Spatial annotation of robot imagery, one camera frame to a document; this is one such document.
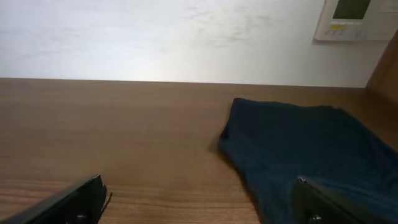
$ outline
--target white wall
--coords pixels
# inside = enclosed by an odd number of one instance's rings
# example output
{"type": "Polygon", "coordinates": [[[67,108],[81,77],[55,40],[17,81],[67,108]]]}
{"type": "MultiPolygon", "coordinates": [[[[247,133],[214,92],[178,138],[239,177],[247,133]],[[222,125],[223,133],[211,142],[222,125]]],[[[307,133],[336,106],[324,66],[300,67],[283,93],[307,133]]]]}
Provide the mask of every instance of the white wall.
{"type": "Polygon", "coordinates": [[[323,0],[1,0],[0,76],[364,87],[386,42],[312,40],[323,0]]]}

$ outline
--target navy blue fabric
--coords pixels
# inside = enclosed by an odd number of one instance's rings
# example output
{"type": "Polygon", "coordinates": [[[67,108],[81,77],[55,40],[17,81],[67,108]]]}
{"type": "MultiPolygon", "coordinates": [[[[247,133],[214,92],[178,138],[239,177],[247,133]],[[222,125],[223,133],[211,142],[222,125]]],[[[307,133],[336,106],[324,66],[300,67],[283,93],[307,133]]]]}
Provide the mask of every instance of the navy blue fabric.
{"type": "Polygon", "coordinates": [[[343,110],[237,98],[219,148],[264,224],[295,223],[290,193],[298,175],[398,223],[398,158],[343,110]]]}

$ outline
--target brown wooden surface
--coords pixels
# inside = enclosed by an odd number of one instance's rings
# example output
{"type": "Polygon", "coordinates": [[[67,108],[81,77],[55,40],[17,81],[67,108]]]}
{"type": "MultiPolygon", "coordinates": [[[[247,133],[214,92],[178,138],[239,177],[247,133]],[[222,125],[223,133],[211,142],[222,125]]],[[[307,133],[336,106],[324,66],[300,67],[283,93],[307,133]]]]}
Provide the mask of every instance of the brown wooden surface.
{"type": "Polygon", "coordinates": [[[398,31],[380,58],[367,88],[398,104],[398,31]]]}
{"type": "Polygon", "coordinates": [[[258,223],[216,148],[235,97],[341,107],[398,146],[396,108],[361,89],[0,79],[0,219],[102,174],[101,223],[258,223]]]}

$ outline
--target wooden side board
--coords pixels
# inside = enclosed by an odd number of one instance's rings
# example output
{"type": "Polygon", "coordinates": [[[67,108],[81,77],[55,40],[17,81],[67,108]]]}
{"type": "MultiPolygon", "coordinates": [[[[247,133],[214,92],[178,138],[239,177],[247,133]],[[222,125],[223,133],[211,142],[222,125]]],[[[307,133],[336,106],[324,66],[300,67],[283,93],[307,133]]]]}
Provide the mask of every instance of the wooden side board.
{"type": "Polygon", "coordinates": [[[102,174],[101,223],[259,223],[217,153],[235,97],[344,108],[398,148],[396,107],[363,89],[0,79],[0,219],[102,174]]]}
{"type": "Polygon", "coordinates": [[[367,88],[398,104],[398,31],[384,51],[367,88]]]}

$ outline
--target wooden panel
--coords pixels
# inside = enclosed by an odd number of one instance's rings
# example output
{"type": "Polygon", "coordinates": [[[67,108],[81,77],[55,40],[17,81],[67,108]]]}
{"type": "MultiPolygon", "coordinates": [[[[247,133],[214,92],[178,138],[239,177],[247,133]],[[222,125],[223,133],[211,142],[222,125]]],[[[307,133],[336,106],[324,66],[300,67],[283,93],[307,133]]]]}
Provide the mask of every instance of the wooden panel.
{"type": "Polygon", "coordinates": [[[0,219],[99,173],[101,223],[259,223],[217,153],[235,97],[341,107],[398,146],[396,108],[362,89],[0,79],[0,219]]]}
{"type": "Polygon", "coordinates": [[[398,31],[381,57],[367,88],[398,104],[398,31]]]}

